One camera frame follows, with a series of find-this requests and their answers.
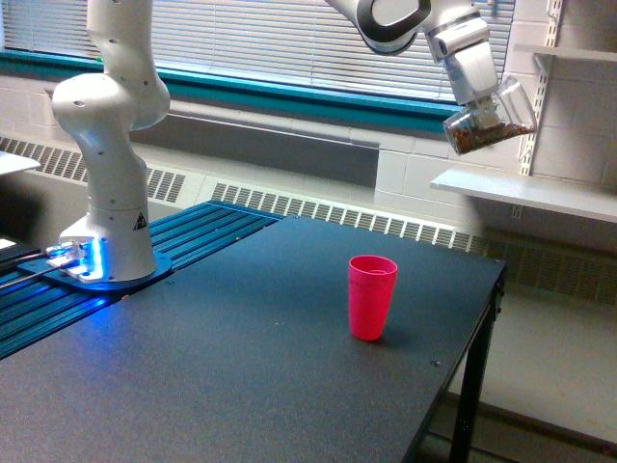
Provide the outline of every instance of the table leg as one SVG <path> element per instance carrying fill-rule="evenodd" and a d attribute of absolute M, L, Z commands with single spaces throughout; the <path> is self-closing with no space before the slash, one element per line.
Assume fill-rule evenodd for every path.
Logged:
<path fill-rule="evenodd" d="M 475 414 L 480 402 L 482 381 L 484 380 L 484 371 L 491 345 L 491 335 L 493 334 L 493 325 L 496 319 L 497 298 L 498 291 L 493 296 L 489 313 L 484 318 L 469 348 L 463 388 L 461 389 L 461 399 L 454 427 L 454 436 L 452 437 L 452 447 L 450 449 L 450 463 L 467 463 L 469 458 Z"/>

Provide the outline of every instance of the radiator vent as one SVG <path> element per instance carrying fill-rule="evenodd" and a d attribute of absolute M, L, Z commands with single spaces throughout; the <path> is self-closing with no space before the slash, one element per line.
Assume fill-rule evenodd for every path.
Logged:
<path fill-rule="evenodd" d="M 617 261 L 560 254 L 541 247 L 487 239 L 455 228 L 395 214 L 314 198 L 295 198 L 263 188 L 217 182 L 213 201 L 247 205 L 279 215 L 302 215 L 508 263 L 508 283 L 533 286 L 577 298 L 617 305 Z"/>
<path fill-rule="evenodd" d="M 37 172 L 53 177 L 87 183 L 86 164 L 80 152 L 24 142 L 13 138 L 0 137 L 0 151 L 29 157 L 40 163 Z M 148 169 L 148 197 L 153 200 L 174 204 L 186 176 L 180 173 Z"/>

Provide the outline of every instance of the blue aluminum rail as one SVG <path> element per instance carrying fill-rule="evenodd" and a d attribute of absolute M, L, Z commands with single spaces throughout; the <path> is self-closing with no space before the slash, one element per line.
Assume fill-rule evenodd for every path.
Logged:
<path fill-rule="evenodd" d="M 223 203 L 199 204 L 150 224 L 152 244 L 172 259 L 173 270 L 274 224 L 280 216 Z M 0 285 L 27 275 L 0 275 Z M 93 295 L 38 278 L 0 291 L 0 360 L 120 299 Z"/>

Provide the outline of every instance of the warning label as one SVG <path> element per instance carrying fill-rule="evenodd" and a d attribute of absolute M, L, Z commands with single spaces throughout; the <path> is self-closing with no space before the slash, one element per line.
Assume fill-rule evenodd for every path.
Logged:
<path fill-rule="evenodd" d="M 133 227 L 133 231 L 144 229 L 148 226 L 148 222 L 146 222 L 146 217 L 144 217 L 144 213 L 140 212 L 139 217 L 137 218 L 137 222 L 135 222 L 135 227 Z"/>

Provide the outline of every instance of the cable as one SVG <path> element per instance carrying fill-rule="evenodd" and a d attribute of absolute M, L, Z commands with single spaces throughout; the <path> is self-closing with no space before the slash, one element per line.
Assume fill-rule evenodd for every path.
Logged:
<path fill-rule="evenodd" d="M 21 258 L 9 260 L 8 262 L 3 262 L 2 264 L 0 264 L 0 273 L 6 272 L 7 270 L 11 270 L 17 267 L 20 263 L 29 262 L 30 260 L 35 260 L 35 259 L 43 259 L 46 257 L 47 257 L 47 253 L 36 253 L 36 254 L 30 254 L 28 256 L 22 256 Z"/>
<path fill-rule="evenodd" d="M 21 285 L 22 283 L 28 282 L 30 280 L 34 280 L 35 278 L 38 278 L 42 275 L 46 275 L 47 273 L 51 273 L 54 270 L 63 270 L 65 268 L 72 267 L 76 263 L 77 263 L 77 260 L 72 260 L 72 261 L 65 263 L 64 265 L 60 265 L 59 267 L 49 267 L 43 270 L 42 272 L 33 273 L 32 275 L 28 275 L 27 277 L 20 278 L 19 280 L 13 280 L 12 282 L 4 283 L 3 285 L 0 286 L 0 291 L 4 291 L 5 289 L 9 289 L 10 287 Z"/>

